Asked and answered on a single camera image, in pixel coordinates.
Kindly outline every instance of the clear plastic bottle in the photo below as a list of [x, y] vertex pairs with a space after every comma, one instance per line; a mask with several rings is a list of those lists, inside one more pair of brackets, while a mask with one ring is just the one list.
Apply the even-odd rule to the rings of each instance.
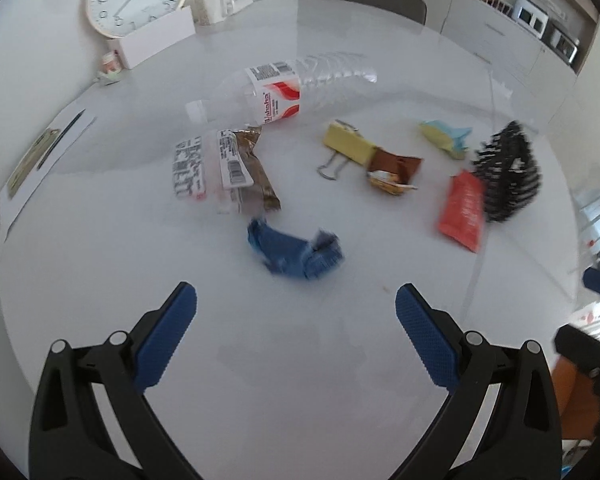
[[265, 124], [365, 95], [377, 81], [364, 55], [330, 52], [235, 72], [187, 111], [195, 123]]

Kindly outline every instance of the red wrapper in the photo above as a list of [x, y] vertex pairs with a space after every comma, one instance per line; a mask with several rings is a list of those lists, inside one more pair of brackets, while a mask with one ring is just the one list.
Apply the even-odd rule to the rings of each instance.
[[482, 201], [484, 184], [474, 174], [462, 171], [451, 177], [451, 190], [438, 222], [438, 230], [457, 240], [470, 251], [480, 250], [484, 216]]

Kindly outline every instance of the cup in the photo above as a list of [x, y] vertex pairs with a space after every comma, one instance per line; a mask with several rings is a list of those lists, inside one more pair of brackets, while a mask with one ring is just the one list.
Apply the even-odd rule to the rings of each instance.
[[234, 13], [234, 0], [193, 0], [200, 25], [213, 25], [223, 22]]

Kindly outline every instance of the brown candy wrapper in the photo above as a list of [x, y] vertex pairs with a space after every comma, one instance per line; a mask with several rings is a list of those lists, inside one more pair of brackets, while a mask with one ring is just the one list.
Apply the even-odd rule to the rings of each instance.
[[264, 211], [279, 211], [280, 200], [264, 172], [258, 157], [253, 149], [260, 138], [261, 126], [248, 126], [243, 130], [232, 130], [238, 144], [238, 152], [244, 165], [253, 179], [253, 186], [240, 188], [243, 204], [262, 202]]
[[377, 148], [366, 168], [366, 177], [372, 186], [392, 195], [402, 195], [406, 189], [417, 189], [410, 182], [421, 163], [421, 158], [394, 155]]

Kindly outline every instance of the white table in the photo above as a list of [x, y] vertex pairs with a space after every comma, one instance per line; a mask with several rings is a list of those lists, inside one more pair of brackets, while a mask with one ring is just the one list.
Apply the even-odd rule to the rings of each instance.
[[[282, 201], [270, 224], [340, 237], [343, 266], [302, 282], [259, 262], [248, 218], [177, 200], [171, 160], [196, 133], [185, 104], [225, 75], [333, 50], [370, 57], [379, 82], [369, 100], [271, 124], [256, 148]], [[380, 480], [445, 398], [395, 317], [403, 283], [494, 344], [536, 338], [552, 356], [576, 286], [564, 177], [536, 137], [544, 184], [532, 205], [488, 226], [478, 255], [437, 232], [449, 176], [469, 163], [430, 145], [418, 122], [472, 126], [476, 148], [512, 112], [492, 95], [483, 63], [432, 30], [347, 2], [265, 0], [81, 102], [96, 123], [35, 192], [0, 254], [6, 325], [34, 388], [53, 340], [98, 344], [186, 280], [198, 314], [147, 398], [194, 467], [208, 479]], [[335, 116], [390, 152], [423, 157], [420, 189], [380, 193], [355, 164], [337, 182], [321, 178], [315, 168], [330, 153], [320, 140]]]

